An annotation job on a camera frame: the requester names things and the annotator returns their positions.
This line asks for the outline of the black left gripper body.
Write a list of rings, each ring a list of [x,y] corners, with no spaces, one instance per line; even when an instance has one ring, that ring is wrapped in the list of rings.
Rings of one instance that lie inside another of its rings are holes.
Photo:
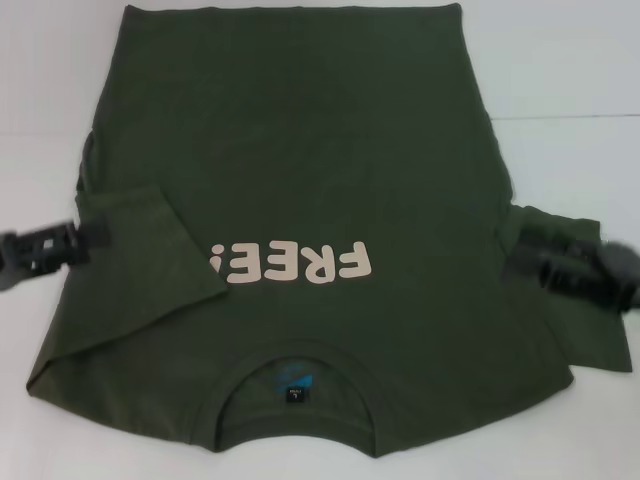
[[[1,291],[14,288],[19,283],[37,277],[33,269],[33,242],[36,232],[1,234]]]

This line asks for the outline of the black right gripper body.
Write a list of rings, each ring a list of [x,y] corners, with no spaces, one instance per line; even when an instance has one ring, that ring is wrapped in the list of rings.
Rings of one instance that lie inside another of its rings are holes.
[[[597,250],[597,259],[604,271],[620,287],[620,311],[639,308],[639,254],[620,242],[605,242]]]

